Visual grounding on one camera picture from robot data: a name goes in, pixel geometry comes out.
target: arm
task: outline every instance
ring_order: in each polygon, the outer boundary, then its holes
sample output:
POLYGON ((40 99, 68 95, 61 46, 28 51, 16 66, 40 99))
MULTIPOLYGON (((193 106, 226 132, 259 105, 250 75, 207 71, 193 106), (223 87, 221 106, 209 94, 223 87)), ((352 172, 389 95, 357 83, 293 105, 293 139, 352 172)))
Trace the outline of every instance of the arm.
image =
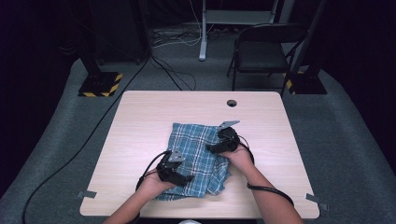
POLYGON ((139 189, 104 223, 128 223, 134 220, 146 203, 174 186, 172 183, 162 182, 157 173, 146 176, 139 189))
MULTIPOLYGON (((220 155, 228 158, 242 172, 250 185, 274 187, 254 166, 244 147, 238 146, 236 151, 223 152, 220 155)), ((282 196, 262 190, 253 190, 252 193, 265 223, 303 223, 294 207, 282 196)))

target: blue plaid shirt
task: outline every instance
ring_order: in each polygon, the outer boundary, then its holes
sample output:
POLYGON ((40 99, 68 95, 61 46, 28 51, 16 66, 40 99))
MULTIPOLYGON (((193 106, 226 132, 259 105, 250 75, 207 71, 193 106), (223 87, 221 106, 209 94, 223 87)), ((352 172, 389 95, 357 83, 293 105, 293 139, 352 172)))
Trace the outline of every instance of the blue plaid shirt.
POLYGON ((194 175, 194 179, 185 187, 176 186, 164 191, 156 200, 202 198, 207 192, 216 195, 224 190, 224 181, 230 175, 228 159, 206 149, 206 144, 218 142, 216 126, 174 123, 167 150, 178 149, 183 154, 185 160, 176 172, 185 176, 194 175))

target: gray carpet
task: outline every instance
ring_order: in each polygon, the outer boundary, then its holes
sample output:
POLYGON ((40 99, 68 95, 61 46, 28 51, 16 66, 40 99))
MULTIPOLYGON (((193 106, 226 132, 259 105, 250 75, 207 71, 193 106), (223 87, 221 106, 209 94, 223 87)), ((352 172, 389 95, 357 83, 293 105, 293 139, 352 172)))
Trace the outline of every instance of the gray carpet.
MULTIPOLYGON (((209 40, 205 62, 198 61, 199 44, 166 45, 154 49, 153 55, 180 72, 178 76, 192 89, 195 79, 197 91, 229 91, 232 81, 225 74, 234 39, 235 35, 225 35, 209 40)), ((81 61, 75 62, 47 130, 0 201, 0 223, 21 223, 29 195, 80 151, 121 90, 178 90, 169 76, 150 62, 127 86, 143 65, 102 66, 103 71, 124 74, 120 87, 112 97, 86 98, 78 97, 78 89, 87 74, 81 61)), ((189 90, 171 75, 181 89, 189 90)), ((330 206, 318 219, 306 223, 396 223, 395 175, 343 88, 325 72, 321 72, 319 78, 328 94, 286 93, 283 98, 313 191, 330 206)), ((236 90, 262 91, 262 85, 280 80, 266 79, 239 78, 236 90)), ((83 217, 79 213, 82 200, 77 195, 88 187, 117 105, 118 102, 109 110, 77 156, 35 194, 26 212, 26 223, 100 223, 104 220, 104 217, 83 217)))

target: chair backrest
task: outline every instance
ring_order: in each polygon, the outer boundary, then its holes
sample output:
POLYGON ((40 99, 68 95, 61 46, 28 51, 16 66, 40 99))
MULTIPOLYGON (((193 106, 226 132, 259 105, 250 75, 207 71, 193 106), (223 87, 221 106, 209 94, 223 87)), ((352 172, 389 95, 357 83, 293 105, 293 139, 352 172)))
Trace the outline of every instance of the chair backrest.
POLYGON ((297 23, 263 23, 249 26, 238 37, 238 42, 302 42, 308 34, 307 29, 297 23))

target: black chair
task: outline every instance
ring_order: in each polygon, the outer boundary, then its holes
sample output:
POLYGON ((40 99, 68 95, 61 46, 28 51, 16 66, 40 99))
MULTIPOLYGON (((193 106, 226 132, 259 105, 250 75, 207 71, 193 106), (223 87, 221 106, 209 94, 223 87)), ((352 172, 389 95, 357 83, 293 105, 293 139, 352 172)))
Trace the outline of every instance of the black chair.
POLYGON ((233 58, 227 76, 233 68, 233 91, 236 74, 285 74, 282 91, 290 79, 291 64, 297 47, 304 41, 307 29, 295 23, 265 23, 244 29, 234 43, 233 58), (291 44, 285 54, 282 44, 291 44))

